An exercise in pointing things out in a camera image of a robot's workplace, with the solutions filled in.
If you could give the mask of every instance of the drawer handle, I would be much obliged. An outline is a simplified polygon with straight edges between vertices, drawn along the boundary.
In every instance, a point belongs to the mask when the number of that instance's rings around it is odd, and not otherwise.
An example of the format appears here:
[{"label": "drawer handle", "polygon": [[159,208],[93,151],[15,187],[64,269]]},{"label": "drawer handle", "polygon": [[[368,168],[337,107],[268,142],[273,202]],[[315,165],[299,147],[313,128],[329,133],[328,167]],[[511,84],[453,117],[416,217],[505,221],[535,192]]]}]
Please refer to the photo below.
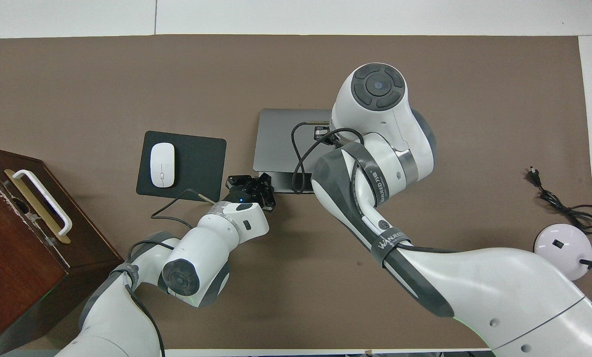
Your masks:
[{"label": "drawer handle", "polygon": [[43,195],[43,197],[47,200],[47,202],[49,202],[54,211],[58,213],[58,216],[60,216],[60,218],[64,222],[64,227],[60,230],[60,232],[58,232],[58,234],[61,236],[66,235],[67,232],[71,230],[71,219],[69,218],[69,216],[67,216],[67,213],[65,213],[62,207],[58,205],[58,202],[56,202],[56,200],[52,197],[52,195],[45,188],[45,186],[43,186],[42,183],[40,183],[38,177],[36,177],[33,172],[29,170],[19,170],[12,175],[12,177],[16,179],[23,176],[27,176],[29,178],[31,183],[33,183],[34,186],[36,186],[36,189],[38,189],[40,193]]}]

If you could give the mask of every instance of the white mouse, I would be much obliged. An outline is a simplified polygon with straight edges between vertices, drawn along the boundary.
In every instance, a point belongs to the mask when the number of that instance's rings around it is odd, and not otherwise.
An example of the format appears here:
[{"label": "white mouse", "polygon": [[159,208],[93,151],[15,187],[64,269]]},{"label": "white mouse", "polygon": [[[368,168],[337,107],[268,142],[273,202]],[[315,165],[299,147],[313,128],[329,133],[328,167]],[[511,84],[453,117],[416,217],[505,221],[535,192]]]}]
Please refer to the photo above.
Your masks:
[{"label": "white mouse", "polygon": [[160,188],[171,187],[175,182],[175,147],[160,142],[151,149],[151,181]]}]

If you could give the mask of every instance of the velcro strap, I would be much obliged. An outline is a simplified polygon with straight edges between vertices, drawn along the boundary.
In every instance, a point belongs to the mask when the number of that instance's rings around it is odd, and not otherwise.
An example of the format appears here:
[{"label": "velcro strap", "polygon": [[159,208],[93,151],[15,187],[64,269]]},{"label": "velcro strap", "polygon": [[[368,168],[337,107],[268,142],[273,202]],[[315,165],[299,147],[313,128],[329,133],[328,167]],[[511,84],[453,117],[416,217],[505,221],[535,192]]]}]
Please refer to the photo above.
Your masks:
[{"label": "velcro strap", "polygon": [[410,241],[410,239],[400,229],[391,227],[382,232],[373,242],[371,245],[371,255],[373,255],[373,258],[375,258],[380,266],[384,267],[384,258],[402,241]]},{"label": "velcro strap", "polygon": [[384,174],[380,170],[379,165],[375,162],[371,153],[364,147],[364,145],[357,142],[350,142],[341,147],[351,155],[364,170],[364,175],[371,185],[371,191],[375,197],[375,206],[382,205],[389,200],[389,186],[386,183]]},{"label": "velcro strap", "polygon": [[124,262],[113,269],[111,273],[114,273],[115,271],[119,271],[120,273],[128,273],[128,277],[131,278],[131,289],[135,290],[135,288],[137,288],[137,280],[139,280],[139,274],[137,273],[138,270],[138,266]]}]

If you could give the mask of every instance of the black mouse pad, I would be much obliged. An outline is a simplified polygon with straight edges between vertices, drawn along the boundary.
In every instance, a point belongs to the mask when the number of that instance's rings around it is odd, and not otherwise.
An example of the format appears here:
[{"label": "black mouse pad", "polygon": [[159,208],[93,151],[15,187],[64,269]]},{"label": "black mouse pad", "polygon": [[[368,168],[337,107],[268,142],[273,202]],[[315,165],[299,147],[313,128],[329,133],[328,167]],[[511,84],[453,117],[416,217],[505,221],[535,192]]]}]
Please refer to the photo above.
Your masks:
[{"label": "black mouse pad", "polygon": [[[160,142],[169,142],[175,147],[175,181],[166,188],[157,187],[151,181],[151,149]],[[223,139],[147,131],[135,191],[147,196],[174,198],[185,189],[194,189],[213,201],[219,201],[224,185],[225,159],[226,141]],[[182,199],[201,201],[192,192],[183,195]]]}]

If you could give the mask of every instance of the wooden cabinet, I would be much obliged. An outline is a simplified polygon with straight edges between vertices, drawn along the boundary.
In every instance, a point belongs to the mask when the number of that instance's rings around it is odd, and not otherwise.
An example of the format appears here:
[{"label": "wooden cabinet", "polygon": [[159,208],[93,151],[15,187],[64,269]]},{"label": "wooden cabinet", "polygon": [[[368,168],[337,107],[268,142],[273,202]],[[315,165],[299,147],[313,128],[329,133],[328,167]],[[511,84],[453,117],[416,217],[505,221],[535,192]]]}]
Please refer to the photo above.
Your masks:
[{"label": "wooden cabinet", "polygon": [[[37,188],[28,170],[69,217]],[[0,354],[46,334],[123,259],[40,160],[0,150]]]}]

